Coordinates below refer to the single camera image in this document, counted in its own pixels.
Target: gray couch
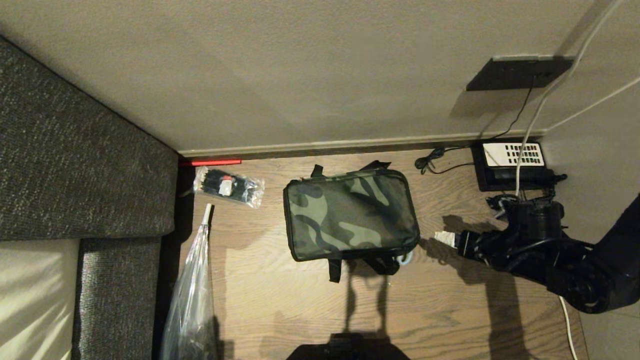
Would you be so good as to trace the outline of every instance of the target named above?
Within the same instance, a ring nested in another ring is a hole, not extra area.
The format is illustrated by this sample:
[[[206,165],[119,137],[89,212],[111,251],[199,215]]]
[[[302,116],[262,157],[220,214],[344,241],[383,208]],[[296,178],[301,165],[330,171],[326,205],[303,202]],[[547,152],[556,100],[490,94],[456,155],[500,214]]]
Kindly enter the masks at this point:
[[[82,239],[72,359],[151,358],[176,153],[3,38],[0,143],[0,241]]]

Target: camo bag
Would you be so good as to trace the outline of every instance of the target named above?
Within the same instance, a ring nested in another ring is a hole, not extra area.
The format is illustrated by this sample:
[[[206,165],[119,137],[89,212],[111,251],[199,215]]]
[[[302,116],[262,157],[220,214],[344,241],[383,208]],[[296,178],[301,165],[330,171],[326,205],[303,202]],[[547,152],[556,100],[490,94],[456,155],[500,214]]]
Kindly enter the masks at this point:
[[[374,161],[337,176],[292,180],[284,189],[291,255],[296,261],[329,260],[330,280],[340,281],[343,259],[364,259],[376,272],[393,275],[396,256],[420,240],[409,185],[390,163]]]

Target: plastic packaging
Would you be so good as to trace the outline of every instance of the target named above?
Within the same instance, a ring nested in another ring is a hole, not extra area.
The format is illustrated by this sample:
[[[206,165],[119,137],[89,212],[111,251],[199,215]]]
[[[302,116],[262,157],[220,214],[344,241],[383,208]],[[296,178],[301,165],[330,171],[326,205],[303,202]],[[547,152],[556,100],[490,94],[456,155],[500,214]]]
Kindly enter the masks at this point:
[[[193,191],[242,202],[257,209],[264,195],[264,180],[229,174],[213,167],[198,167]]]
[[[161,360],[217,360],[213,317],[213,289],[209,276],[209,213],[193,240],[175,284],[164,326]]]

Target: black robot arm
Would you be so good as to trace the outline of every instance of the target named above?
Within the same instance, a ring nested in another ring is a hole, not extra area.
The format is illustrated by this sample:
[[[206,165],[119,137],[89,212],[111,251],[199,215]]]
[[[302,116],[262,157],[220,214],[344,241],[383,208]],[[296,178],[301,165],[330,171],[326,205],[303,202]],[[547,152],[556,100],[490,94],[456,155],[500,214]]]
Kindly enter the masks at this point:
[[[458,254],[538,282],[585,313],[640,299],[640,196],[595,245],[567,236],[563,206],[551,199],[507,202],[504,231],[456,234]]]

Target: white paper tag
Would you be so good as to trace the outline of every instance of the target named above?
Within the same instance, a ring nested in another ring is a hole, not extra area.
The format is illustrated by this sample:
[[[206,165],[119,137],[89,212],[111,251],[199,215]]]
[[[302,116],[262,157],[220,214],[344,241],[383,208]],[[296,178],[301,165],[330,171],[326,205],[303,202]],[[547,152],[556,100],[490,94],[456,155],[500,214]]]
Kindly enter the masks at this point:
[[[222,180],[222,182],[220,183],[220,189],[218,190],[218,194],[222,196],[231,195],[232,185],[233,185],[233,182],[231,180]]]

